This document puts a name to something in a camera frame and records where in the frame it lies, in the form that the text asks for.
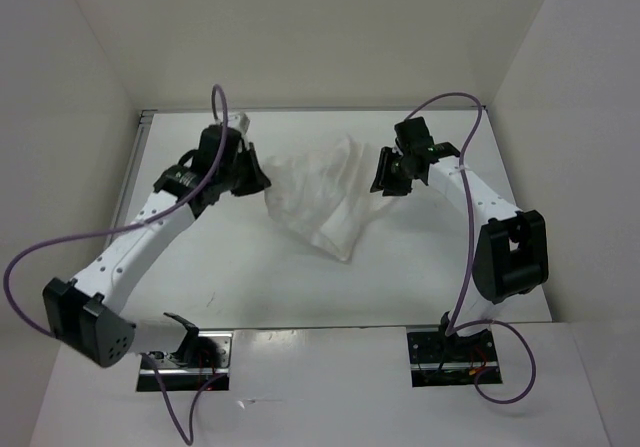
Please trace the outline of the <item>white skirt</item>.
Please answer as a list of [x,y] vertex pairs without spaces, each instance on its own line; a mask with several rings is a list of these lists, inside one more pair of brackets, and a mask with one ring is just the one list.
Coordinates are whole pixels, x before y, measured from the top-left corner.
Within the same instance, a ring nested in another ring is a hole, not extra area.
[[262,170],[269,217],[340,262],[348,262],[367,225],[386,213],[391,197],[372,193],[379,151],[349,135],[312,150],[271,156]]

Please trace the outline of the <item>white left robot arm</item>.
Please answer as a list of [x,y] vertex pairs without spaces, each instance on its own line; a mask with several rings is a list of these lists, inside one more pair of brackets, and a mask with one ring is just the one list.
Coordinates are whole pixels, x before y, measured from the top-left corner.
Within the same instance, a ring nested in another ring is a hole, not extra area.
[[201,142],[161,174],[135,222],[95,261],[70,280],[54,278],[44,287],[53,336],[102,368],[127,353],[149,351],[163,351],[176,366],[192,364],[200,345],[194,323],[170,313],[167,322],[146,326],[121,312],[160,255],[222,194],[242,197],[270,185],[252,143],[240,137]]

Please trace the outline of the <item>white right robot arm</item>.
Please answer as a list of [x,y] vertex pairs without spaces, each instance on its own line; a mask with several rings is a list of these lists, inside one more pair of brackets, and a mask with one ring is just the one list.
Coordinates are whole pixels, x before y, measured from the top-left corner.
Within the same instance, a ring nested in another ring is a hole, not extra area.
[[502,198],[449,143],[413,153],[381,149],[373,193],[406,196],[415,181],[444,196],[468,222],[461,290],[438,336],[442,355],[459,360],[473,348],[472,336],[493,323],[512,297],[547,281],[546,223],[538,211],[524,211]]

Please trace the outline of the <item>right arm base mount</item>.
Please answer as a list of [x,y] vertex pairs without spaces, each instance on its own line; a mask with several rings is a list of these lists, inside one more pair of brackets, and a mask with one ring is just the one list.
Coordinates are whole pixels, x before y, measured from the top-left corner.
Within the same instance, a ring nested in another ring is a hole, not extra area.
[[493,336],[487,329],[470,337],[444,335],[443,327],[410,328],[406,332],[414,388],[501,384]]

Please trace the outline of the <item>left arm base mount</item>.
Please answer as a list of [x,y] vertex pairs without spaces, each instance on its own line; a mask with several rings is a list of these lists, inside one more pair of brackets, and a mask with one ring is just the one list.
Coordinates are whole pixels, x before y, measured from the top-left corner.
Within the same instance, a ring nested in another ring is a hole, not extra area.
[[230,363],[233,344],[231,331],[202,331],[194,353],[186,359],[178,353],[152,351],[151,362],[141,360],[136,391],[159,392],[152,365],[159,371],[168,392],[196,392],[210,379],[209,391],[227,391],[230,382]]

